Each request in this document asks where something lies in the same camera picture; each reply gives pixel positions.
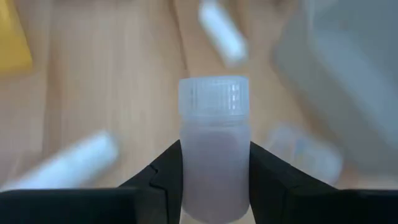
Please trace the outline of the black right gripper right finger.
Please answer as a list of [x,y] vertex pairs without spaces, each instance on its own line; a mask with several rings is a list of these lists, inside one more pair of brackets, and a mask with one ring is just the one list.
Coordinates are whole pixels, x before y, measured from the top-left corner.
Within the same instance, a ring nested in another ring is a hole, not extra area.
[[397,191],[338,190],[251,143],[249,201],[256,223],[397,224]]

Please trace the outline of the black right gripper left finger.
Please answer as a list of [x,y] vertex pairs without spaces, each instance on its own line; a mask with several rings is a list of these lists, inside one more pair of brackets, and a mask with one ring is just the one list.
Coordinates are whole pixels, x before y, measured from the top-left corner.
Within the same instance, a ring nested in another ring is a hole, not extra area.
[[178,223],[182,192],[176,141],[119,187],[3,192],[1,223]]

